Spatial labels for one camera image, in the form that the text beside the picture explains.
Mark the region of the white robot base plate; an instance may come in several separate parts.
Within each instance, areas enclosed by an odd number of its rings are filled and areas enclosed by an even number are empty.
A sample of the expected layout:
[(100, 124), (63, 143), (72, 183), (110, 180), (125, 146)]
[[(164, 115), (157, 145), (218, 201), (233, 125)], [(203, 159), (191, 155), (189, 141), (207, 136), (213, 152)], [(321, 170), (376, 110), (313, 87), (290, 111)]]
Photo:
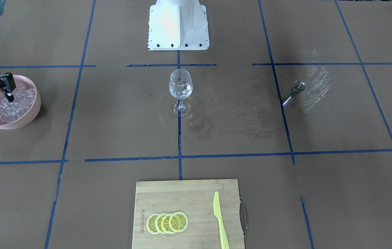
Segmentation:
[(198, 0), (158, 0), (149, 7), (147, 49), (206, 50), (207, 9)]

